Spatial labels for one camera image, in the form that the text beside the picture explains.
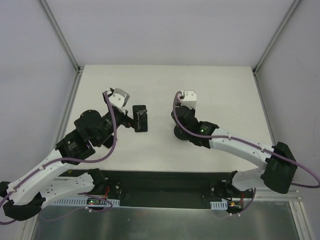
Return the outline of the black folding phone stand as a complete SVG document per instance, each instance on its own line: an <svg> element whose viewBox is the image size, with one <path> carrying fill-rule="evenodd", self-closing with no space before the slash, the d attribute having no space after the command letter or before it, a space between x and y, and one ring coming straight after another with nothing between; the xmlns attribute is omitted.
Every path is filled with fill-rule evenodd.
<svg viewBox="0 0 320 240"><path fill-rule="evenodd" d="M146 133L148 131L148 110L146 105L133 105L134 131Z"/></svg>

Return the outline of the black round-base phone stand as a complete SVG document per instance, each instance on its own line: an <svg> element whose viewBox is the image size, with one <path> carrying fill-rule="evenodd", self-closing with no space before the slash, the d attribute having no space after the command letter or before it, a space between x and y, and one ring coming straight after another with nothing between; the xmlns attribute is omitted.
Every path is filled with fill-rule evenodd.
<svg viewBox="0 0 320 240"><path fill-rule="evenodd" d="M174 127L174 135L177 139L181 140L181 141L187 141L189 135L182 129L180 129L178 126Z"/></svg>

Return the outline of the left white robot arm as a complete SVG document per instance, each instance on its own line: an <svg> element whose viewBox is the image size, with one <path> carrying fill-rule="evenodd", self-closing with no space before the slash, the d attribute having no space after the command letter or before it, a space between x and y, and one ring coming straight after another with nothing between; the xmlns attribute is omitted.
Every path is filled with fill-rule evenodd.
<svg viewBox="0 0 320 240"><path fill-rule="evenodd" d="M62 173L80 163L95 164L107 160L117 144L120 126L133 128L137 133L148 130L148 110L145 105L133 105L133 116L125 106L130 95L121 89L103 92L108 112L84 111L74 121L75 129L60 140L50 154L19 179L0 183L0 206L11 222L25 221L40 213L50 203L64 197L105 191L107 182L100 169L89 169L81 176L55 184Z"/></svg>

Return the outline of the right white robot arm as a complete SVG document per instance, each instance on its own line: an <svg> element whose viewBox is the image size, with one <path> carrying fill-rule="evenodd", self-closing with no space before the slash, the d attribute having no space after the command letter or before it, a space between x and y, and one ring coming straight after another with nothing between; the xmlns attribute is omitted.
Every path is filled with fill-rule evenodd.
<svg viewBox="0 0 320 240"><path fill-rule="evenodd" d="M178 139L229 153L256 166L251 170L230 173L224 184L228 196L234 198L246 190L261 187L279 194L288 193L297 166L287 144L261 144L232 136L214 123L197 120L195 110L186 106L175 107L171 117L175 122L174 135Z"/></svg>

